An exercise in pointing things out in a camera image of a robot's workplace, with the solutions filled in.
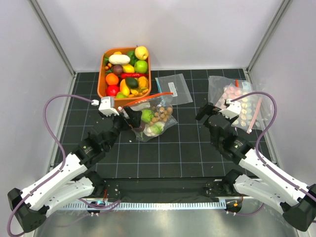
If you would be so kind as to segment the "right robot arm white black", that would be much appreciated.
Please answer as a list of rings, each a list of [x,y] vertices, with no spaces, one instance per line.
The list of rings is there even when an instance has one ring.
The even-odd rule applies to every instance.
[[[316,218],[316,186],[295,179],[265,158],[250,142],[235,135],[232,123],[240,112],[239,102],[232,102],[225,109],[206,103],[196,115],[196,120],[208,117],[203,124],[210,132],[210,143],[224,158],[261,179],[253,180],[231,170],[222,181],[224,193],[253,197],[274,208],[292,227],[307,231]]]

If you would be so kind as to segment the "brown toy longan bunch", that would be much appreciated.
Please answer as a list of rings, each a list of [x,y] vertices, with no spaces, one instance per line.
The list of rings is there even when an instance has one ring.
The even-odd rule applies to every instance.
[[[170,119],[173,113],[173,108],[171,106],[168,106],[168,107],[157,106],[157,107],[152,107],[152,111],[154,113],[154,117],[152,121],[150,122],[150,124],[154,124],[158,121],[166,123]]]

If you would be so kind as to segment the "toy cauliflower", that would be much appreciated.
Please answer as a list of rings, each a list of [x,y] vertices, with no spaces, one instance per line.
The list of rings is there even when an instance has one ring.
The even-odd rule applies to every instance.
[[[164,131],[164,125],[165,123],[160,121],[154,123],[153,125],[147,124],[143,132],[148,137],[156,137],[162,134]]]

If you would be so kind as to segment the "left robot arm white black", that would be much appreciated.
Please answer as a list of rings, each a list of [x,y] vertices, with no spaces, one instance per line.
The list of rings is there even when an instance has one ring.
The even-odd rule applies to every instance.
[[[141,125],[141,116],[141,111],[129,106],[110,116],[101,116],[88,136],[58,166],[29,187],[9,191],[10,219],[16,218],[23,233],[29,233],[67,203],[102,196],[106,183],[92,167],[112,149],[122,131]]]

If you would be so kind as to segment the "orange zipper clear bag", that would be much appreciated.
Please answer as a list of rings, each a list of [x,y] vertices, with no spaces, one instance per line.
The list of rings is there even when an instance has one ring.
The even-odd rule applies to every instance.
[[[130,124],[136,139],[147,142],[177,124],[172,115],[172,99],[172,92],[158,93],[130,102],[120,107],[119,111],[128,119],[136,120]]]

